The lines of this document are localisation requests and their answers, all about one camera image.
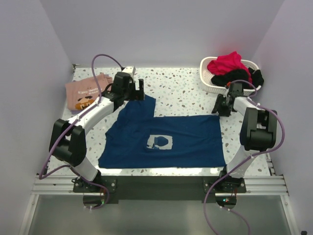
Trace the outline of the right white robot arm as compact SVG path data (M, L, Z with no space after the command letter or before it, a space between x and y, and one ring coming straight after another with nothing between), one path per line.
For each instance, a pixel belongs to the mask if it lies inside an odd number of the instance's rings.
M242 179L254 159L281 146L276 145L277 125L282 122L277 112L255 103L250 96L244 95L243 83L255 88L244 80L235 80L227 85L227 93L217 96L212 114L229 117L232 112L240 113L244 119L239 134L240 148L233 159L220 173L218 187L230 192L235 180Z

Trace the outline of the blue t shirt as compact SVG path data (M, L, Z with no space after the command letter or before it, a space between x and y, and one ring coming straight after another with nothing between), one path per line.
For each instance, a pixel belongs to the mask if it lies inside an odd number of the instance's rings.
M106 132L100 168L223 167L220 118L155 117L156 99L129 101Z

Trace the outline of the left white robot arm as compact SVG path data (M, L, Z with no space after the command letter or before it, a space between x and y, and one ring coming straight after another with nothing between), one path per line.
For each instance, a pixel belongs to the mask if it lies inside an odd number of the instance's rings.
M105 89L82 113L53 125L49 155L67 163L80 177L84 178L84 186L90 192L101 188L99 170L87 159L86 135L106 116L112 114L125 101L143 100L144 81L139 79L139 89L135 88L135 67L125 67L118 72L113 83Z

